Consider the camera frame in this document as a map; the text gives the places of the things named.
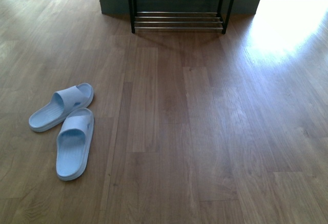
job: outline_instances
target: dark baseboard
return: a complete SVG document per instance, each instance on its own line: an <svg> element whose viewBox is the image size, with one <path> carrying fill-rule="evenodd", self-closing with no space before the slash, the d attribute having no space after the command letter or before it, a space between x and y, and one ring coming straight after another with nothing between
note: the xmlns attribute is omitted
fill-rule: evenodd
<svg viewBox="0 0 328 224"><path fill-rule="evenodd" d="M260 0L235 0L232 13L255 14ZM218 0L137 0L140 11L216 12ZM229 0L224 0L223 13ZM100 0L103 14L128 14L128 0Z"/></svg>

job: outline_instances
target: wooden floor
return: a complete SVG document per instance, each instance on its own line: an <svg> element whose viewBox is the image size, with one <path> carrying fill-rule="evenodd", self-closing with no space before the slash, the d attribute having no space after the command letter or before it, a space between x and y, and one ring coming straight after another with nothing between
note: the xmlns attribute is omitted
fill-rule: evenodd
<svg viewBox="0 0 328 224"><path fill-rule="evenodd" d="M0 0L0 223L328 223L328 0L227 34L130 32L99 0ZM54 91L88 82L84 174L56 175Z"/></svg>

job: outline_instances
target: slide sandal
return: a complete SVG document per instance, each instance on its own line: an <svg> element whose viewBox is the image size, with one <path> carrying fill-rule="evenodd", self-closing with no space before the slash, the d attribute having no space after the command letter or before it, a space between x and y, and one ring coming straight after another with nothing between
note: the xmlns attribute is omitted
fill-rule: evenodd
<svg viewBox="0 0 328 224"><path fill-rule="evenodd" d="M30 128L44 132L61 123L73 111L86 108L93 99L93 88L88 83L57 91L51 101L29 119Z"/></svg>
<svg viewBox="0 0 328 224"><path fill-rule="evenodd" d="M64 121L57 137L57 175L61 180L78 178L87 166L94 118L92 111L81 108Z"/></svg>

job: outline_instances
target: slipper strap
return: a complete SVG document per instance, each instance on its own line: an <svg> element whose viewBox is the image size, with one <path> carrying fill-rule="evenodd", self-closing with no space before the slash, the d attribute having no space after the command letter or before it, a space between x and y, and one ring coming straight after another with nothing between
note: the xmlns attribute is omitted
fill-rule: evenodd
<svg viewBox="0 0 328 224"><path fill-rule="evenodd" d="M90 119L86 115L68 117L64 121L59 134L62 134L69 130L78 129L82 131L84 135L87 137L89 124L90 124Z"/></svg>
<svg viewBox="0 0 328 224"><path fill-rule="evenodd" d="M57 93L63 100L63 114L71 112L74 107L78 108L80 104L83 104L88 99L76 86L55 93Z"/></svg>

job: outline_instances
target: shoe rack shelf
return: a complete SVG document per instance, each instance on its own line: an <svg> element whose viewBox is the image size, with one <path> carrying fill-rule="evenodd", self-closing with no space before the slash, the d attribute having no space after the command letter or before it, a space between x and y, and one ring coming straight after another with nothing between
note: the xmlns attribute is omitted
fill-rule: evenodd
<svg viewBox="0 0 328 224"><path fill-rule="evenodd" d="M223 0L217 1L217 10L209 12L139 11L137 0L129 0L132 33L142 29L164 30L221 30L226 33L234 0L229 1L225 18L222 17Z"/></svg>

